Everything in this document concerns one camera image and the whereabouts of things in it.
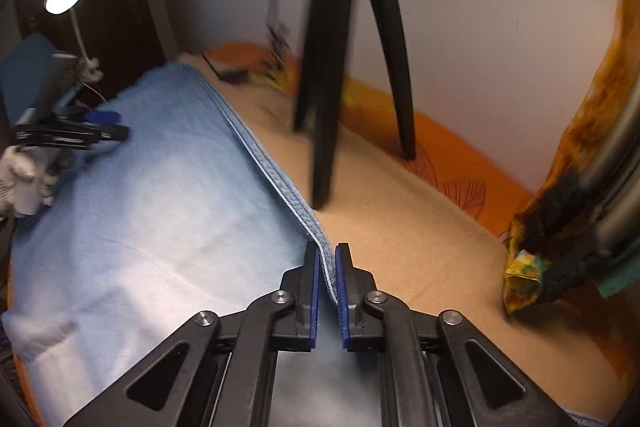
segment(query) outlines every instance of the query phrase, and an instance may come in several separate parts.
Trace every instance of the blue towel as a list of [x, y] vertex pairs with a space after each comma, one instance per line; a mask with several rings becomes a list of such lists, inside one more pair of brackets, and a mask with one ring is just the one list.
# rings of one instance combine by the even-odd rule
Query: blue towel
[[195, 70], [151, 71], [105, 106], [130, 139], [81, 153], [56, 203], [24, 218], [2, 321], [49, 427], [197, 311], [225, 315], [278, 288], [316, 241], [313, 212]]

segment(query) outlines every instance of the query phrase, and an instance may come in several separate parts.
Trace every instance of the yellow patterned cloth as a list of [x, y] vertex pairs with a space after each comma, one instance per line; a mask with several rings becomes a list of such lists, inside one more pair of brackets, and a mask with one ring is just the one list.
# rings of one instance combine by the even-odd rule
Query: yellow patterned cloth
[[589, 92], [574, 119], [562, 134], [546, 181], [523, 213], [511, 222], [507, 243], [502, 298], [508, 312], [536, 301], [542, 288], [546, 261], [536, 252], [521, 251], [523, 223], [569, 167], [584, 169], [615, 124], [640, 73], [640, 0], [619, 0], [611, 44]]

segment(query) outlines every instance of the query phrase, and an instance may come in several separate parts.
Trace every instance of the tripod leg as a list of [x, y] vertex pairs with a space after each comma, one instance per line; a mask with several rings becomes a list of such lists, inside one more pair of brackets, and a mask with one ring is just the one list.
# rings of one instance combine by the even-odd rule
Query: tripod leg
[[305, 45], [300, 64], [298, 96], [293, 118], [293, 130], [299, 131], [305, 122], [306, 112], [312, 105], [312, 92], [318, 82], [319, 54], [322, 47], [322, 6], [324, 0], [311, 0], [306, 22]]
[[414, 160], [414, 102], [400, 5], [398, 0], [371, 0], [371, 7], [378, 25], [382, 51], [385, 54], [402, 151], [406, 159]]
[[340, 95], [349, 39], [352, 0], [318, 0], [318, 61], [312, 77], [316, 126], [311, 206], [321, 208], [329, 198], [334, 152], [340, 120]]

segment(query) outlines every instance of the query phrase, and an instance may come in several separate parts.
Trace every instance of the beige bed sheet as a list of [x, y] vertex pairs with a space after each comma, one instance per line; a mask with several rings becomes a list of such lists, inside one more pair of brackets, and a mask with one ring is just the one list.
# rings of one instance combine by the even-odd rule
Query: beige bed sheet
[[[300, 192], [310, 194], [312, 146], [291, 131], [291, 99], [256, 82], [221, 83], [201, 57], [183, 54], [215, 86]], [[461, 311], [556, 402], [610, 420], [624, 400], [609, 363], [562, 305], [509, 318], [500, 288], [504, 247], [431, 185], [345, 128], [333, 195], [317, 212], [333, 245], [347, 242], [354, 264], [412, 309]]]

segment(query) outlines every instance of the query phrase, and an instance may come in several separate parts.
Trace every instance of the green fabric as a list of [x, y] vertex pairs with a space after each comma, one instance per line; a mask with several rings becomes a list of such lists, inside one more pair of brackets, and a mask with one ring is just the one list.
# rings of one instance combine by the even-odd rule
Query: green fabric
[[623, 247], [609, 269], [595, 278], [598, 291], [605, 299], [640, 280], [640, 237]]

